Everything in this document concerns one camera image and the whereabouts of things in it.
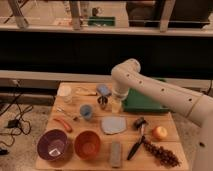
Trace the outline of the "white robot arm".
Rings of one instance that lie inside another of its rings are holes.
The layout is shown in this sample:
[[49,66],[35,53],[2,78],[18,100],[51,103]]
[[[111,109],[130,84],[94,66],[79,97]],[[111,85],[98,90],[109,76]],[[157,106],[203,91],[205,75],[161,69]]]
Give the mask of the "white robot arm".
[[201,130],[192,171],[213,171],[213,97],[146,77],[140,70],[133,58],[114,66],[113,96],[125,100],[129,89],[135,89],[198,125]]

